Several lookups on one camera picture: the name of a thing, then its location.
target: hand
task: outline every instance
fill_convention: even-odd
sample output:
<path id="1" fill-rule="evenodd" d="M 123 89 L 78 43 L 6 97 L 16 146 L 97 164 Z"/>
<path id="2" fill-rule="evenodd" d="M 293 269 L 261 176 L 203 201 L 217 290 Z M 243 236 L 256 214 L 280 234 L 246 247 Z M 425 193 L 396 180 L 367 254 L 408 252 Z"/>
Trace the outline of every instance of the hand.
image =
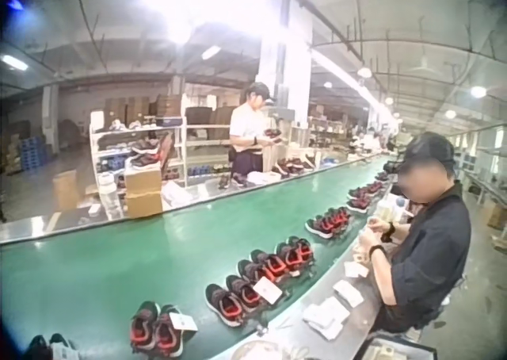
<path id="1" fill-rule="evenodd" d="M 262 147 L 273 146 L 275 144 L 275 139 L 268 138 L 267 136 L 258 136 L 257 143 Z"/>
<path id="2" fill-rule="evenodd" d="M 359 236 L 359 244 L 365 253 L 369 253 L 372 247 L 381 244 L 379 234 L 374 233 L 370 228 L 366 227 Z"/>
<path id="3" fill-rule="evenodd" d="M 386 233 L 389 230 L 389 227 L 389 223 L 379 219 L 378 217 L 372 217 L 368 220 L 368 228 L 374 232 Z"/>

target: green conveyor belt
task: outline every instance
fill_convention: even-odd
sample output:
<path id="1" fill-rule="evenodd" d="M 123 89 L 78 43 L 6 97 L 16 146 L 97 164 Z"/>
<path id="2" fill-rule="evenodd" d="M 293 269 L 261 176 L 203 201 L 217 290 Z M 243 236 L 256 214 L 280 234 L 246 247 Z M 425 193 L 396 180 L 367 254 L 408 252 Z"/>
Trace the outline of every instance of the green conveyor belt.
<path id="1" fill-rule="evenodd" d="M 269 313 L 305 293 L 354 240 L 365 216 L 341 242 L 306 232 L 306 219 L 344 205 L 351 188 L 374 180 L 385 159 L 352 164 L 226 197 L 147 220 L 133 220 L 41 241 L 2 247 L 2 314 L 15 343 L 60 332 L 85 357 L 143 358 L 132 354 L 129 325 L 145 300 L 175 304 L 192 315 L 199 332 L 181 358 L 210 358 L 254 331 L 226 327 L 204 303 L 209 283 L 225 285 L 236 264 L 253 249 L 272 251 L 288 236 L 309 239 L 317 276 Z"/>

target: black cap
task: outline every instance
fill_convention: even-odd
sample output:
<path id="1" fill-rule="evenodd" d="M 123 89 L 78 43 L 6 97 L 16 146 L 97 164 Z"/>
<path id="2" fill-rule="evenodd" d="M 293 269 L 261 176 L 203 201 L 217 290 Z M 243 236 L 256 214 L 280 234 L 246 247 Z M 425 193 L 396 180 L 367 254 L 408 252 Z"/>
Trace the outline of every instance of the black cap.
<path id="1" fill-rule="evenodd" d="M 399 171 L 406 171 L 416 163 L 437 160 L 446 170 L 454 167 L 454 146 L 444 136 L 423 132 L 407 145 Z"/>
<path id="2" fill-rule="evenodd" d="M 254 82 L 252 85 L 250 85 L 246 90 L 246 96 L 248 96 L 251 93 L 255 93 L 257 96 L 261 96 L 264 101 L 267 100 L 276 101 L 274 98 L 271 97 L 271 95 L 269 94 L 268 86 L 263 82 Z"/>

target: black shirt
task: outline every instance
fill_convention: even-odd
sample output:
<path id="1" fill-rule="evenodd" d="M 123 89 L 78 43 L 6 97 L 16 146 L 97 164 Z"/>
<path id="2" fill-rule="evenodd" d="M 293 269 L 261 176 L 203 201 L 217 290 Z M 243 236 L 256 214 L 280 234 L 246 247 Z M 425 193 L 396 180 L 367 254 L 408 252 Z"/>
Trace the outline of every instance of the black shirt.
<path id="1" fill-rule="evenodd" d="M 404 320 L 399 323 L 408 329 L 440 307 L 463 274 L 470 237 L 459 183 L 414 217 L 392 259 L 393 309 Z"/>

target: ceiling fan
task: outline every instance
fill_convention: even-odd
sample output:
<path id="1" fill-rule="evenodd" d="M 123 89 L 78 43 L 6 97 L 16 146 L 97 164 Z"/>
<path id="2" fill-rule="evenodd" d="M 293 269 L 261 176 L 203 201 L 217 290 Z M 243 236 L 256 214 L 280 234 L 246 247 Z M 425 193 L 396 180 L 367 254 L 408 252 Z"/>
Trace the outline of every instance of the ceiling fan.
<path id="1" fill-rule="evenodd" d="M 425 17 L 420 17 L 419 18 L 419 38 L 421 39 L 421 41 L 423 41 L 423 36 L 422 36 L 422 20 L 424 18 Z M 421 44 L 421 49 L 422 49 L 421 65 L 419 67 L 412 67 L 412 68 L 406 70 L 406 72 L 426 71 L 426 72 L 430 72 L 430 73 L 433 73 L 433 74 L 438 75 L 438 76 L 442 76 L 441 72 L 437 71 L 436 69 L 433 69 L 433 68 L 429 67 L 429 65 L 428 65 L 428 56 L 426 55 L 426 48 L 425 48 L 424 44 Z"/>

